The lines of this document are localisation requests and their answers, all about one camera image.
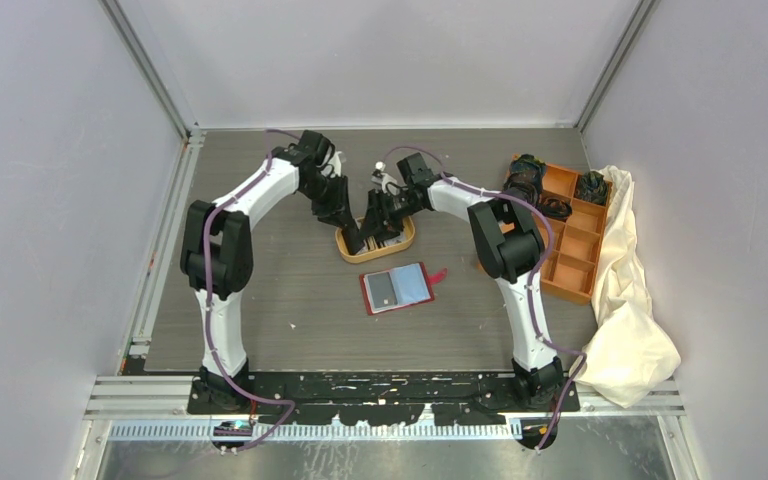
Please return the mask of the red card holder wallet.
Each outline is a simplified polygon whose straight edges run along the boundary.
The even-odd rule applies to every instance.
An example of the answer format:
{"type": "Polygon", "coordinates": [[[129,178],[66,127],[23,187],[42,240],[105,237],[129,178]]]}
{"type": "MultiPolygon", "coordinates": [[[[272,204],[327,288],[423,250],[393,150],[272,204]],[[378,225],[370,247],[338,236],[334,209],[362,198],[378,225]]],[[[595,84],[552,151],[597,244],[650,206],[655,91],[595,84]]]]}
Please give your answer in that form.
{"type": "Polygon", "coordinates": [[[415,305],[432,302],[435,300],[433,287],[445,280],[447,276],[447,268],[443,268],[437,272],[429,273],[423,262],[416,262],[409,265],[362,274],[359,276],[359,284],[366,312],[369,316],[375,316],[390,311],[401,310],[415,305]],[[367,275],[378,272],[390,273],[397,296],[397,305],[383,311],[373,312],[371,310],[367,295],[367,284],[365,277],[367,275]]]}

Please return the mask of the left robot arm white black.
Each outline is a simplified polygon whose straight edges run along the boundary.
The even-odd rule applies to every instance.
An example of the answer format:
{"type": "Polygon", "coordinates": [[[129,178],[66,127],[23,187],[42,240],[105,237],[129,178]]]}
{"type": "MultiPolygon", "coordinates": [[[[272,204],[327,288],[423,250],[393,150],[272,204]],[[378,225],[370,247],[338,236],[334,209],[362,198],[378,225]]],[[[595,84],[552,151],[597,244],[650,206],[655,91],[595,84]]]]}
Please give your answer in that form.
{"type": "Polygon", "coordinates": [[[267,153],[245,181],[212,202],[194,201],[186,213],[180,268],[195,291],[205,353],[194,394],[229,413],[252,399],[242,341],[243,290],[254,267],[252,230],[282,199],[300,193],[318,221],[341,229],[352,252],[363,247],[351,213],[340,154],[323,134],[305,130],[267,153]]]}

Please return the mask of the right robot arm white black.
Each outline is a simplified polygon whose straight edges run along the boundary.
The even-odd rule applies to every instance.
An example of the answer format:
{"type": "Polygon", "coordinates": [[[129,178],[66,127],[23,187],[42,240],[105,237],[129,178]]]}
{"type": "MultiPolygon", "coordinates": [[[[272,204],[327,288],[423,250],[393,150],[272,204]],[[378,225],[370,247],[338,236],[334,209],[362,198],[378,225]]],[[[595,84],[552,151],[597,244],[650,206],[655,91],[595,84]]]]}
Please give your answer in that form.
{"type": "Polygon", "coordinates": [[[383,162],[376,163],[371,175],[376,187],[368,194],[356,243],[381,245],[398,236],[406,218],[423,210],[468,222],[479,263],[504,299],[516,400],[527,410],[542,409],[566,378],[539,292],[547,250],[528,203],[512,192],[485,190],[435,173],[419,153],[400,160],[397,168],[400,181],[386,173],[383,162]]]}

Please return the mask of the black credit card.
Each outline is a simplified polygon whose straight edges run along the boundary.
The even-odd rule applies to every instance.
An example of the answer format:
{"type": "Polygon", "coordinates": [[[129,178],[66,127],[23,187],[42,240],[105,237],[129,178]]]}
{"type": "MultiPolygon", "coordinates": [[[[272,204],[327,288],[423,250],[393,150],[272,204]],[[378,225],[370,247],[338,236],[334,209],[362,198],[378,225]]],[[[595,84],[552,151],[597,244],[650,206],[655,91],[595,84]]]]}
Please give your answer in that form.
{"type": "Polygon", "coordinates": [[[378,272],[365,277],[367,295],[373,312],[383,311],[397,305],[394,283],[389,272],[378,272]]]}

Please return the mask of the orange oval card tray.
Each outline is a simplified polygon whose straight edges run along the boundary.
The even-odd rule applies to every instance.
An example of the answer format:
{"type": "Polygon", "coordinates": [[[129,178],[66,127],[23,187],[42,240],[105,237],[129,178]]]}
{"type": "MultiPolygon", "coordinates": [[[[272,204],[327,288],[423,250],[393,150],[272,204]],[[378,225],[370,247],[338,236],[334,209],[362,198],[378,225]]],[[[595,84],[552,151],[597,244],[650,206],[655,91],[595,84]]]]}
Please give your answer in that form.
{"type": "Polygon", "coordinates": [[[342,230],[338,228],[335,232],[338,252],[343,260],[350,264],[365,263],[407,250],[413,244],[415,237],[415,224],[411,217],[407,217],[403,220],[403,230],[398,236],[384,242],[378,242],[372,238],[358,253],[350,254],[347,243],[343,239],[342,230]]]}

